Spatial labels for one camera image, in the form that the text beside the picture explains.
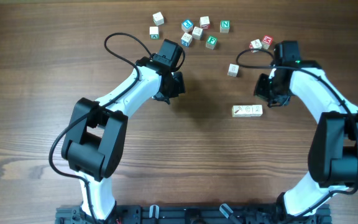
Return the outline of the wooden block number four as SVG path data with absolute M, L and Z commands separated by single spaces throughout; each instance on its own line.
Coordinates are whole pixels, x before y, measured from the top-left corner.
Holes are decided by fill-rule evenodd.
M 263 115 L 262 105 L 253 105 L 252 106 L 252 116 L 262 116 L 262 115 Z

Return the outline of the wooden block yellow side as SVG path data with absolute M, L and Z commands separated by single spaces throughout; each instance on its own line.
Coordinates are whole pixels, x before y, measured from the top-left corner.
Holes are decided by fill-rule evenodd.
M 242 112 L 245 117 L 253 116 L 253 107 L 252 105 L 244 105 L 242 107 Z

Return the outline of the wooden block hammer picture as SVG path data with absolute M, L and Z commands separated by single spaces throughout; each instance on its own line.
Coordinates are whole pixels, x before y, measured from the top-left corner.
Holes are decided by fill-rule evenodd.
M 232 107 L 232 116 L 233 117 L 243 117 L 244 112 L 242 110 L 242 105 L 234 105 Z

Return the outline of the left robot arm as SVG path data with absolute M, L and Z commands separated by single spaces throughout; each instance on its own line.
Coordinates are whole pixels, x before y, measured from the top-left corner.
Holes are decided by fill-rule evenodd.
M 179 71 L 184 59 L 183 48 L 166 39 L 158 53 L 137 60 L 132 73 L 112 92 L 94 101 L 77 101 L 61 155 L 82 181 L 83 203 L 69 215 L 58 209 L 57 222 L 114 221 L 111 176 L 123 155 L 128 120 L 150 98 L 169 103 L 185 92 Z

